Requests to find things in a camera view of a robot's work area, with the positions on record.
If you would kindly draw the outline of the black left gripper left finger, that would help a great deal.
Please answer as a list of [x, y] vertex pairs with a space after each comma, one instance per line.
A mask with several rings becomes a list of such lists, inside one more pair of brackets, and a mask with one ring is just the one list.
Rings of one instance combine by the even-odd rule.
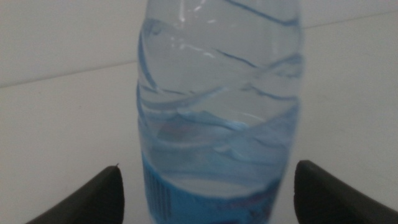
[[118, 166], [108, 166], [27, 224], [122, 224], [124, 207], [121, 171]]

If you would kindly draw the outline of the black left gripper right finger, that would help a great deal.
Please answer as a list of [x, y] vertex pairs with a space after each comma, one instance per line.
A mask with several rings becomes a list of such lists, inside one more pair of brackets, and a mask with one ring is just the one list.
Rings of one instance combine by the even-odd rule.
[[297, 163], [294, 209], [300, 224], [397, 224], [397, 211], [352, 188], [310, 160]]

